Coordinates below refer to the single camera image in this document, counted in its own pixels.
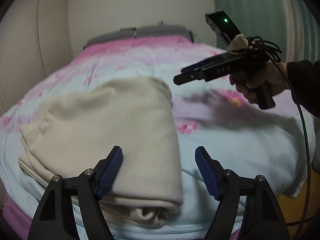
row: black cable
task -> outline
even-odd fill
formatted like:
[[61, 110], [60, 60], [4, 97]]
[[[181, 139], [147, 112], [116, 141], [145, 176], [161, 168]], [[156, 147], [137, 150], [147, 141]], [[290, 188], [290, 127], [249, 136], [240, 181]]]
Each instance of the black cable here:
[[[288, 77], [286, 76], [286, 74], [283, 72], [283, 70], [277, 64], [277, 62], [280, 62], [280, 57], [278, 56], [277, 53], [282, 53], [282, 51], [280, 50], [279, 46], [277, 46], [273, 42], [264, 41], [260, 36], [250, 37], [249, 40], [255, 42], [255, 43], [249, 42], [249, 44], [252, 45], [252, 47], [260, 49], [260, 50], [264, 51], [268, 55], [268, 58], [270, 59], [270, 61], [273, 63], [273, 65], [275, 65], [275, 67], [279, 70], [279, 72], [282, 74], [282, 76], [287, 81], [287, 83], [288, 83], [288, 85], [289, 85], [289, 87], [291, 89], [291, 94], [292, 94], [293, 101], [297, 105], [297, 108], [298, 108], [298, 111], [299, 111], [299, 115], [300, 115], [300, 118], [301, 118], [301, 122], [302, 122], [303, 135], [304, 135], [304, 141], [305, 141], [305, 146], [306, 146], [306, 156], [307, 156], [307, 193], [306, 193], [306, 200], [305, 200], [305, 203], [304, 203], [301, 220], [299, 221], [299, 227], [298, 227], [298, 229], [297, 229], [297, 231], [296, 231], [296, 233], [295, 233], [295, 235], [293, 237], [293, 240], [296, 240], [297, 237], [299, 236], [299, 234], [301, 233], [301, 231], [303, 229], [303, 225], [304, 225], [304, 223], [306, 221], [307, 212], [308, 212], [308, 206], [309, 206], [309, 202], [310, 202], [310, 191], [311, 191], [311, 163], [310, 163], [310, 152], [309, 152], [309, 143], [308, 143], [308, 135], [307, 135], [306, 123], [305, 123], [305, 120], [304, 120], [304, 117], [303, 117], [303, 113], [302, 113], [301, 107], [300, 107], [299, 102], [298, 102], [297, 95], [296, 95], [296, 93], [294, 91], [294, 88], [293, 88], [291, 82], [289, 81]], [[273, 45], [275, 47], [268, 46], [267, 49], [265, 49], [266, 48], [265, 43], [271, 44], [271, 45]]]
[[[315, 216], [306, 218], [306, 219], [304, 220], [304, 222], [305, 222], [305, 223], [311, 222], [314, 217], [315, 217]], [[296, 226], [296, 225], [299, 225], [300, 223], [301, 223], [301, 220], [300, 220], [300, 221], [291, 222], [291, 223], [287, 223], [287, 227]]]

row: green curtain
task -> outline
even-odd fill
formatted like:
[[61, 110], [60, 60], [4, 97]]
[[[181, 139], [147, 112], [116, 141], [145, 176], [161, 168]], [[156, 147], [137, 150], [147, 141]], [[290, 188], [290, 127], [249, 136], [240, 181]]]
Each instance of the green curtain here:
[[[286, 54], [286, 19], [282, 0], [214, 0], [215, 8], [224, 10], [239, 30], [247, 36], [261, 36], [272, 41]], [[226, 46], [217, 39], [217, 46]]]
[[303, 23], [302, 59], [307, 59], [314, 63], [320, 60], [320, 28], [305, 3], [302, 0], [298, 1]]

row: pink and blue comforter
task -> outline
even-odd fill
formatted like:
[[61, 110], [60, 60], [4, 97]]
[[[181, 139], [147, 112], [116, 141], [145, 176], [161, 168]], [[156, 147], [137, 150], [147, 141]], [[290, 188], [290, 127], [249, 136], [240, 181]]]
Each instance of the pink and blue comforter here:
[[[115, 236], [155, 240], [203, 238], [218, 203], [207, 193], [197, 169], [194, 153], [198, 146], [204, 146], [212, 158], [240, 176], [254, 178], [263, 174], [276, 195], [296, 196], [306, 178], [306, 160], [300, 117], [289, 91], [275, 97], [275, 108], [262, 111], [248, 104], [227, 77], [208, 83], [173, 84], [173, 77], [185, 66], [222, 52], [180, 36], [128, 39], [88, 47], [0, 117], [0, 177], [12, 200], [28, 217], [33, 217], [44, 193], [42, 186], [22, 173], [17, 162], [24, 152], [20, 125], [35, 121], [41, 102], [61, 94], [88, 91], [110, 79], [132, 76], [160, 78], [172, 91], [184, 203], [162, 228], [136, 227], [107, 218]], [[307, 111], [303, 113], [313, 155], [313, 118]], [[244, 203], [241, 198], [234, 230], [241, 225]], [[74, 205], [74, 211], [80, 237], [86, 239], [79, 207]]]

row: black sleeve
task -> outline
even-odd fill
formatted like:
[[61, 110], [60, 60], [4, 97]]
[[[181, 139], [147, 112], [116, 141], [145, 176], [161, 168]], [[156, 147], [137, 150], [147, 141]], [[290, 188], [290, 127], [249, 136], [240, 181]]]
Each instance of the black sleeve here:
[[290, 62], [287, 72], [299, 104], [320, 118], [320, 60], [314, 64], [308, 60]]

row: person's arm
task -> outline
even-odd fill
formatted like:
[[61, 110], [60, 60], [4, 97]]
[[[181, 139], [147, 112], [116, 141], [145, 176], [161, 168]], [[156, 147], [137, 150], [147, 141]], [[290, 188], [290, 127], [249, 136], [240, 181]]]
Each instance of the person's arm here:
[[[308, 60], [280, 62], [278, 65], [292, 84], [299, 104], [320, 118], [320, 61], [315, 64], [311, 64]], [[257, 99], [257, 95], [252, 89], [260, 86], [266, 80], [271, 84], [273, 96], [290, 88], [286, 79], [271, 61], [259, 69], [246, 84], [241, 84], [230, 76], [230, 84], [235, 84], [237, 91], [243, 93], [251, 104], [255, 103]]]
[[320, 61], [314, 64], [308, 60], [290, 62], [287, 73], [299, 104], [320, 118]]

